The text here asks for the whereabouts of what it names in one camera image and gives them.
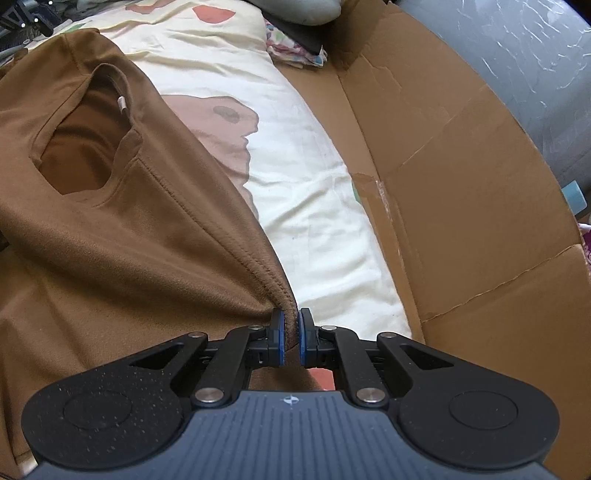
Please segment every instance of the colorful cloth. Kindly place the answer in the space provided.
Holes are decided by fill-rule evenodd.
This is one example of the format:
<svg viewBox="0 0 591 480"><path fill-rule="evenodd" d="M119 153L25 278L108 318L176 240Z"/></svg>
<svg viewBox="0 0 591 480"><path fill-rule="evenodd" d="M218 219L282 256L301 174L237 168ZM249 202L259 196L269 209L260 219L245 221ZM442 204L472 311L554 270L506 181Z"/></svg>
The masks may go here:
<svg viewBox="0 0 591 480"><path fill-rule="evenodd" d="M585 252L585 258L587 259L587 266L591 271L591 225L580 223L579 229L583 236L583 250Z"/></svg>
<svg viewBox="0 0 591 480"><path fill-rule="evenodd" d="M265 25L267 27L267 52L271 58L281 60L299 69L304 65L324 66L327 56L323 48L319 55L313 55L272 23L265 20Z"/></svg>

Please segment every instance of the white fabric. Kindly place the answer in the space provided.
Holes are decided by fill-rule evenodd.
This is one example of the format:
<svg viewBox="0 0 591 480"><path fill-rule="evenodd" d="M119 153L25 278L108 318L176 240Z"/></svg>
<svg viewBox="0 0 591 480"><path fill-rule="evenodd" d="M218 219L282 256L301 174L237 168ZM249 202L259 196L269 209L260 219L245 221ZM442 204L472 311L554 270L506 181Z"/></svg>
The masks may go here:
<svg viewBox="0 0 591 480"><path fill-rule="evenodd" d="M192 10L204 4L236 13L206 23ZM259 123L247 136L245 186L298 306L311 308L317 325L351 328L362 339L386 330L410 336L347 168L305 101L274 67L258 8L240 0L175 0L139 14L116 5L78 25L98 28L116 43L162 95L231 96L254 110Z"/></svg>

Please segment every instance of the silver screw head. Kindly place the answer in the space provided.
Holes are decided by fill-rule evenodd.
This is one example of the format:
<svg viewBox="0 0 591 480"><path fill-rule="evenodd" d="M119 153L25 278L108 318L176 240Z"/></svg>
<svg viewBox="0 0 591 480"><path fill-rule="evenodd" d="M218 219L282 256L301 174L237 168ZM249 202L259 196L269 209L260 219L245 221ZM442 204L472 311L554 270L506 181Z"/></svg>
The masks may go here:
<svg viewBox="0 0 591 480"><path fill-rule="evenodd" d="M378 403L386 398L386 393L379 388L361 388L357 390L357 398L364 403Z"/></svg>
<svg viewBox="0 0 591 480"><path fill-rule="evenodd" d="M223 391L219 388L200 388L195 392L195 398L203 403L215 403L223 398Z"/></svg>

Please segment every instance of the cardboard box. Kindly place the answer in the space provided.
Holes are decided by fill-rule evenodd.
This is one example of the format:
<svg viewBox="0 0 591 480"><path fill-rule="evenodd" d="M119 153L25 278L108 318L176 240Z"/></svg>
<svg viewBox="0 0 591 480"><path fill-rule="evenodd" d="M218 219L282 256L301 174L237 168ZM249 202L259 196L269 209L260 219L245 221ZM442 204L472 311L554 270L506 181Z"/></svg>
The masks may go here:
<svg viewBox="0 0 591 480"><path fill-rule="evenodd" d="M560 410L546 465L591 474L591 281L573 216L506 107L394 4L348 0L319 71L279 66L342 155L415 339Z"/></svg>

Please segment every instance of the brown t-shirt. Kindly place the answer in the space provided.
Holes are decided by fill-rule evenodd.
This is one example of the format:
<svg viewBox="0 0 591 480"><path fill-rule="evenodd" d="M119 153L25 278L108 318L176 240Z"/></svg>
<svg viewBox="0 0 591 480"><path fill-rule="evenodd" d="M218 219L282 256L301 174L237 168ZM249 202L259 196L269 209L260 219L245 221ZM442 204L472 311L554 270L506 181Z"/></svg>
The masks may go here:
<svg viewBox="0 0 591 480"><path fill-rule="evenodd" d="M0 145L0 471L19 475L22 408L60 378L192 330L268 323L273 307L296 345L294 297L250 208L96 30L0 71ZM291 368L257 386L281 374L283 388L313 385Z"/></svg>

